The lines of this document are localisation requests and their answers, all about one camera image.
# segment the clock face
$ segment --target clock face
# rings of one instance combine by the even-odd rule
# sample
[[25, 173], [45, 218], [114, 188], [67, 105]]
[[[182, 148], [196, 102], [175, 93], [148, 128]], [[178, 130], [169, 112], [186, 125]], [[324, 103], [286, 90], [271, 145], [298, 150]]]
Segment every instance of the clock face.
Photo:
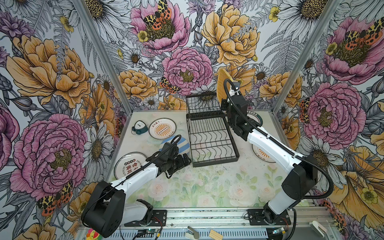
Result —
[[137, 121], [137, 123], [135, 124], [136, 129], [142, 129], [143, 127], [145, 127], [145, 123], [142, 121]]

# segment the plate with red chinese characters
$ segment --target plate with red chinese characters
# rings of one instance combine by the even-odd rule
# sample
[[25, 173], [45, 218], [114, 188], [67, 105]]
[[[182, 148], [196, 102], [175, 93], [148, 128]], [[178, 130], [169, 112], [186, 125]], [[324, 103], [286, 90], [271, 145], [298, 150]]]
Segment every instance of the plate with red chinese characters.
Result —
[[149, 135], [156, 139], [166, 139], [176, 131], [176, 124], [169, 118], [160, 118], [149, 125]]
[[131, 152], [124, 155], [115, 165], [115, 178], [120, 179], [131, 174], [145, 162], [147, 157], [139, 152]]

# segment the wooden block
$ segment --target wooden block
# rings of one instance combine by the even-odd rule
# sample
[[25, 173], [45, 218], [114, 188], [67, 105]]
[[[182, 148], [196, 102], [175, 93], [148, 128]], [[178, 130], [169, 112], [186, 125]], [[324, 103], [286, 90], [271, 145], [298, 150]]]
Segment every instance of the wooden block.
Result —
[[215, 232], [213, 230], [211, 230], [209, 232], [209, 237], [210, 238], [213, 238], [215, 240], [222, 240], [223, 239], [223, 235], [219, 234], [218, 232]]

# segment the floral tablecloth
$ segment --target floral tablecloth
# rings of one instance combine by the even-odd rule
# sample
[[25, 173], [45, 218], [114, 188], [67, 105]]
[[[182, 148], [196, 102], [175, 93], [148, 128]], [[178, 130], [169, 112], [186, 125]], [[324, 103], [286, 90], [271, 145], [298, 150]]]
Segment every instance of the floral tablecloth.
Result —
[[[170, 118], [177, 125], [176, 134], [188, 139], [186, 112], [134, 112], [117, 159], [129, 152], [141, 152], [147, 157], [158, 151], [161, 140], [148, 133], [132, 135], [130, 129], [138, 120], [147, 126], [158, 118]], [[258, 112], [264, 128], [278, 138], [268, 112]], [[232, 133], [240, 158], [237, 162], [206, 167], [188, 166], [176, 172], [171, 179], [161, 174], [134, 192], [128, 202], [144, 199], [156, 208], [161, 207], [259, 207], [281, 191], [286, 177], [276, 163], [258, 158], [250, 143]], [[109, 180], [115, 180], [113, 168]], [[310, 205], [302, 201], [300, 205]]]

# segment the orange flower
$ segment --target orange flower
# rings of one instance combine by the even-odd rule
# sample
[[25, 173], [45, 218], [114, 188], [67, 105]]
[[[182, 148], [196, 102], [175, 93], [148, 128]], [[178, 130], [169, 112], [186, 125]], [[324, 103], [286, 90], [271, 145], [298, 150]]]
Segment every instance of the orange flower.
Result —
[[[218, 76], [218, 71], [224, 67], [220, 67], [215, 76]], [[252, 82], [254, 80], [256, 68], [238, 68], [232, 64], [225, 67], [225, 70], [231, 75], [234, 81], [240, 82], [240, 92], [245, 95], [245, 91], [250, 92], [252, 90]]]
[[70, 108], [75, 108], [91, 92], [89, 73], [75, 50], [65, 46], [65, 62], [59, 81], [56, 58], [58, 45], [52, 39], [46, 39], [43, 43], [39, 38], [31, 36], [29, 39], [23, 35], [21, 42], [19, 38], [13, 38], [13, 44], [24, 58], [8, 56], [7, 70], [22, 96], [43, 96], [45, 98], [41, 104], [46, 104], [55, 94], [66, 99]]
[[164, 102], [159, 103], [158, 109], [185, 110], [187, 109], [187, 104], [183, 99], [169, 95], [167, 98], [164, 97]]
[[349, 146], [345, 154], [348, 170], [341, 170], [347, 185], [334, 187], [329, 196], [340, 212], [361, 219], [365, 225], [382, 227], [384, 222], [384, 162], [365, 146]]
[[106, 92], [101, 86], [97, 85], [92, 97], [87, 96], [81, 103], [79, 109], [80, 123], [85, 127], [95, 125], [97, 127], [103, 122], [107, 125], [107, 130], [114, 136], [115, 130], [115, 113], [112, 110], [113, 104], [106, 96]]
[[300, 141], [300, 129], [299, 129], [299, 119], [294, 119], [293, 117], [282, 119], [281, 127], [284, 130], [285, 136], [288, 139], [289, 145], [293, 150], [296, 150]]
[[128, 99], [135, 96], [144, 100], [158, 93], [156, 82], [141, 71], [122, 71], [118, 78]]
[[[289, 74], [291, 71], [285, 72], [283, 74], [278, 73], [272, 75], [270, 78], [267, 78], [268, 84], [264, 84], [259, 88], [260, 97], [271, 99], [274, 96], [278, 96], [283, 89], [286, 81], [288, 80]], [[293, 108], [298, 100], [301, 98], [301, 84], [303, 83], [303, 78], [298, 76], [296, 82], [293, 84], [291, 90], [288, 93], [288, 96], [285, 98], [285, 102], [289, 107]]]
[[97, 182], [92, 182], [90, 184], [85, 185], [85, 187], [83, 187], [83, 189], [80, 191], [77, 198], [75, 198], [71, 202], [70, 209], [73, 211], [73, 213], [67, 216], [67, 219], [69, 221], [75, 222], [81, 217], [84, 208], [87, 205], [89, 198], [91, 197], [91, 194], [95, 189], [96, 185]]
[[49, 224], [45, 224], [43, 227], [39, 223], [35, 223], [14, 240], [55, 240], [55, 232], [56, 227], [51, 227]]
[[240, 14], [239, 9], [225, 4], [221, 16], [213, 11], [205, 20], [201, 34], [209, 41], [205, 45], [217, 47], [219, 63], [241, 66], [247, 62], [247, 58], [255, 55], [256, 44], [260, 37], [260, 32], [256, 31], [257, 27], [240, 37], [233, 38], [238, 30], [250, 24], [249, 17]]

